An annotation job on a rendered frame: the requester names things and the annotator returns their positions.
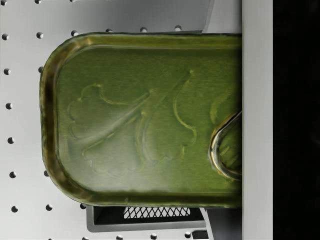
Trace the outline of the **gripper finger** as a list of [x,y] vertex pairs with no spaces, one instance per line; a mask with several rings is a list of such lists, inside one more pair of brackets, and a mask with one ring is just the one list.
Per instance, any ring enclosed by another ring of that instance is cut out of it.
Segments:
[[200,208],[209,240],[242,240],[241,208]]
[[202,33],[241,34],[242,0],[210,0]]

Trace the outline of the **flat-sided can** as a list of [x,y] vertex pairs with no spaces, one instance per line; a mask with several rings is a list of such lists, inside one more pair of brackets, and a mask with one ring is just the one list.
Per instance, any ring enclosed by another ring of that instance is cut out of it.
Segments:
[[39,82],[42,158],[91,206],[242,206],[242,36],[81,34]]

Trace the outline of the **dark grey basket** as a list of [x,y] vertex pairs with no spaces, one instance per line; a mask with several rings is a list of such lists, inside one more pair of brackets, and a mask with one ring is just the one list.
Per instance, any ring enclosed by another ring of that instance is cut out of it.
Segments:
[[189,207],[86,207],[86,225],[91,233],[205,229],[200,208]]

